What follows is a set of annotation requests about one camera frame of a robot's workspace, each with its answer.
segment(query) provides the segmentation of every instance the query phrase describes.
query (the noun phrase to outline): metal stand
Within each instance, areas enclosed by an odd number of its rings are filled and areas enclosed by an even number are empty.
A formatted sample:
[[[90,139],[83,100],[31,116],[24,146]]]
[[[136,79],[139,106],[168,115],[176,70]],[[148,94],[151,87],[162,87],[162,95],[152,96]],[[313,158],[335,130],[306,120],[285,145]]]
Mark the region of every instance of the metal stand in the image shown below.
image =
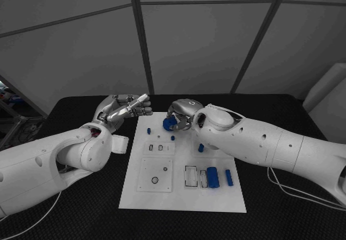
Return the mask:
[[[21,128],[21,126],[25,124],[25,122],[28,121],[28,117],[19,115],[19,113],[9,107],[9,105],[0,100],[0,108],[3,108],[3,110],[14,116],[14,126],[3,138],[3,140],[0,141],[0,151],[5,150],[5,145],[8,144],[8,142],[14,139],[14,136]]]

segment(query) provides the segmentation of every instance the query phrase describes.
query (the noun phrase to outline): blue block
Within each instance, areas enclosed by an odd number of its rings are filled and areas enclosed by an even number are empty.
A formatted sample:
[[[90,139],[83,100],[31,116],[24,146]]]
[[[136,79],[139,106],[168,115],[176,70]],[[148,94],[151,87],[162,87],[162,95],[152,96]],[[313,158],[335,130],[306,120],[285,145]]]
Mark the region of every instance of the blue block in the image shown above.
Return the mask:
[[[233,176],[230,169],[225,171],[228,186],[234,186]]]
[[[176,124],[179,124],[178,120],[176,120],[176,116],[172,115],[171,118],[165,118],[164,120],[164,128],[168,130],[168,131],[174,131],[171,129],[171,126],[175,126]]]
[[[220,177],[218,177],[218,170],[215,166],[211,166],[207,169],[207,179],[208,179],[208,187],[215,189],[221,186]]]
[[[202,152],[204,152],[204,149],[205,149],[205,145],[201,143],[201,144],[200,144],[200,147],[198,147],[198,151],[202,153]]]

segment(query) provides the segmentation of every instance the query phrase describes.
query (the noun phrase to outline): black fabric surface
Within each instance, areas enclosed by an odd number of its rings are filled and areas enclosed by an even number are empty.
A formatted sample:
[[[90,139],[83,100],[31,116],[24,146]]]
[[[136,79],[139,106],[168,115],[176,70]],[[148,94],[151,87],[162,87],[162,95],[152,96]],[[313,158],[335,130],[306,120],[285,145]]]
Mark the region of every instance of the black fabric surface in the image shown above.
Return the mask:
[[[107,96],[64,98],[38,138],[77,129],[91,121]],[[325,136],[290,95],[153,95],[155,112],[166,112],[184,98],[213,103],[249,118],[324,139]],[[289,196],[267,179],[267,168],[236,160],[247,213],[119,209],[139,118],[129,118],[116,134],[130,137],[127,154],[112,154],[103,170],[61,194],[55,209],[18,239],[346,239],[346,212]],[[309,180],[276,170],[283,184],[334,199]],[[0,238],[24,231],[45,215],[57,196],[0,222]]]

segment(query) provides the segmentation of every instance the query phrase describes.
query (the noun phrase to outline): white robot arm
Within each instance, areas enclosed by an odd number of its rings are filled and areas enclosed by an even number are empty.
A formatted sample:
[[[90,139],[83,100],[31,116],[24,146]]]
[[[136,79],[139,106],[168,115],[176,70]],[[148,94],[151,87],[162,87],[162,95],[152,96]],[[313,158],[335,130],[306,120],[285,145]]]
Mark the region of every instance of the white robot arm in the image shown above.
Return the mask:
[[[236,119],[221,107],[191,99],[174,102],[172,114],[187,124],[171,129],[192,128],[207,148],[259,166],[295,173],[319,184],[346,206],[346,145],[299,135],[273,124]]]
[[[127,152],[129,138],[113,135],[125,118],[152,115],[149,95],[112,95],[80,129],[0,152],[0,218],[27,210],[100,171],[112,152]],[[57,161],[76,169],[58,171]]]

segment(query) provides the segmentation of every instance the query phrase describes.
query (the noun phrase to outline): white cable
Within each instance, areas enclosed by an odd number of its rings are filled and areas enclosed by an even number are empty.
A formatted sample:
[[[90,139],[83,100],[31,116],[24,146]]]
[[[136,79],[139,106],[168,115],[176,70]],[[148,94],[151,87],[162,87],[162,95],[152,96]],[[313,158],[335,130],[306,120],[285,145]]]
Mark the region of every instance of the white cable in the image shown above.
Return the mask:
[[[243,119],[246,119],[246,117],[244,117],[238,112],[236,112],[236,111],[224,108],[223,106],[215,106],[215,105],[213,105],[211,103],[208,104],[208,106],[215,107],[215,108],[218,108],[218,109],[221,109],[221,110],[224,110],[224,111],[227,111],[227,112],[231,112],[231,113],[237,114]]]
[[[3,217],[3,218],[0,219],[0,222],[2,222],[8,217],[9,217],[9,216]]]
[[[328,203],[331,203],[331,204],[334,204],[334,205],[337,205],[337,206],[339,206],[339,207],[342,207],[342,208],[345,207],[344,205],[341,205],[341,204],[338,204],[338,203],[335,203],[335,202],[332,202],[332,201],[329,201],[329,200],[326,200],[326,199],[324,199],[324,198],[321,198],[321,197],[309,194],[308,192],[300,191],[299,189],[296,189],[296,188],[293,188],[293,187],[290,187],[290,186],[286,186],[286,185],[283,185],[282,183],[279,184],[277,182],[275,182],[273,179],[272,179],[272,177],[270,177],[270,168],[267,168],[267,177],[269,177],[269,180],[270,180],[275,184],[282,185],[282,187],[289,188],[289,189],[300,192],[302,194],[306,194],[306,195],[309,195],[311,197],[313,197],[313,198],[316,198],[316,199],[319,199],[319,200],[322,200],[322,201],[325,201],[325,202],[328,202]]]
[[[326,206],[326,207],[329,207],[329,208],[332,208],[332,209],[337,209],[337,210],[341,210],[341,211],[346,211],[346,208],[345,208],[342,205],[341,205],[342,208],[335,207],[335,206],[329,206],[328,204],[325,204],[325,203],[322,203],[322,202],[319,202],[319,201],[316,201],[316,200],[313,200],[313,199],[309,199],[309,198],[306,198],[306,197],[302,197],[302,196],[299,196],[299,195],[295,195],[295,194],[289,193],[289,192],[283,189],[283,185],[282,185],[282,183],[280,183],[280,180],[279,180],[279,178],[277,178],[277,175],[276,175],[276,173],[275,173],[273,168],[269,168],[267,172],[270,171],[270,169],[272,169],[272,172],[273,172],[275,177],[276,177],[277,185],[279,185],[279,187],[282,188],[282,190],[283,190],[283,192],[285,192],[286,194],[289,194],[290,196],[298,197],[298,198],[300,198],[300,199],[305,199],[305,200],[308,200],[308,201],[311,201],[311,202],[315,202],[315,203],[318,203],[318,204],[321,204],[321,205],[324,205],[324,206]]]
[[[54,207],[55,207],[55,205],[57,205],[57,202],[58,202],[58,200],[60,200],[61,195],[63,195],[63,192],[60,192],[60,195],[58,195],[58,198],[57,198],[57,200],[55,200],[55,203],[54,203],[50,211],[47,212],[45,216],[41,218],[41,220],[40,220],[24,232],[21,232],[19,234],[16,234],[16,235],[14,235],[14,236],[9,236],[8,238],[2,238],[0,240],[14,239],[15,237],[18,237],[18,236],[22,235],[24,233],[27,233],[27,232],[41,223],[41,221],[44,220],[44,218],[45,218],[45,217],[48,216],[48,214],[51,213],[51,211],[52,211],[52,209],[54,209]]]

